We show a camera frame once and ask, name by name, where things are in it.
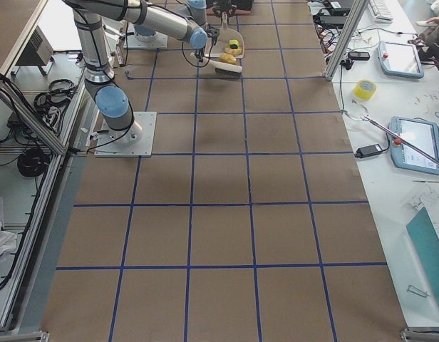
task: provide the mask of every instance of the yellow tape roll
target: yellow tape roll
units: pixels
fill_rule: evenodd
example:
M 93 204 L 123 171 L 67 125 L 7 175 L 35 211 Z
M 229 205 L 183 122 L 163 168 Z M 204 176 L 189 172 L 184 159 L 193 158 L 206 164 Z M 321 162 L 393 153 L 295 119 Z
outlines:
M 360 80 L 353 92 L 361 100 L 369 100 L 376 91 L 376 84 L 370 80 Z

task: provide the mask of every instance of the tablet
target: tablet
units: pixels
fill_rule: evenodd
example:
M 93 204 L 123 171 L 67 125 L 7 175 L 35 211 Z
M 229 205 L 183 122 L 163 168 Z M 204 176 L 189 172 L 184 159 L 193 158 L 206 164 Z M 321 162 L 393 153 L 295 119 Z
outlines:
M 436 123 L 395 116 L 391 119 L 389 129 L 439 160 L 439 128 Z M 390 149 L 396 167 L 439 175 L 439 166 L 411 147 L 391 144 Z
M 418 51 L 413 44 L 380 41 L 378 59 L 386 75 L 409 78 L 424 77 Z

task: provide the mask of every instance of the floor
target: floor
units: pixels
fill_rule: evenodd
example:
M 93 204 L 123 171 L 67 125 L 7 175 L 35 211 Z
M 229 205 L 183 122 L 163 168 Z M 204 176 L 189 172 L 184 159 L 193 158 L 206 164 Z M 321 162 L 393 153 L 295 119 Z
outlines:
M 231 24 L 240 79 L 189 66 L 173 39 L 115 71 L 135 110 L 158 112 L 154 153 L 87 157 L 51 341 L 400 341 L 308 6 L 259 1 Z

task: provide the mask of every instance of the dustpan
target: dustpan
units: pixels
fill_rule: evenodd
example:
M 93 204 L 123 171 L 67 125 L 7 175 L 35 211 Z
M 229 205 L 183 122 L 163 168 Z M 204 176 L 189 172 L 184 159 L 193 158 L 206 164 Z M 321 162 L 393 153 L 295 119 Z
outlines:
M 236 40 L 240 43 L 240 46 L 242 47 L 242 53 L 239 55 L 234 55 L 234 57 L 243 58 L 245 53 L 243 37 L 240 33 L 228 27 L 226 12 L 222 12 L 221 22 L 222 25 L 221 28 L 219 28 L 220 30 L 219 36 L 217 38 L 217 43 L 212 46 L 211 40 L 207 42 L 207 45 L 205 46 L 205 57 L 219 58 L 221 54 L 224 53 L 224 48 L 229 45 L 229 41 Z

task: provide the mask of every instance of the teal folder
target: teal folder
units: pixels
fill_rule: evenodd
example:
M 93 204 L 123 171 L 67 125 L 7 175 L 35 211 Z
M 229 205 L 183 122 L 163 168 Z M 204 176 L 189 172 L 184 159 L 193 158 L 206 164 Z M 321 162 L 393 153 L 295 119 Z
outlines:
M 406 229 L 413 240 L 439 308 L 439 239 L 427 209 L 422 208 L 407 224 Z

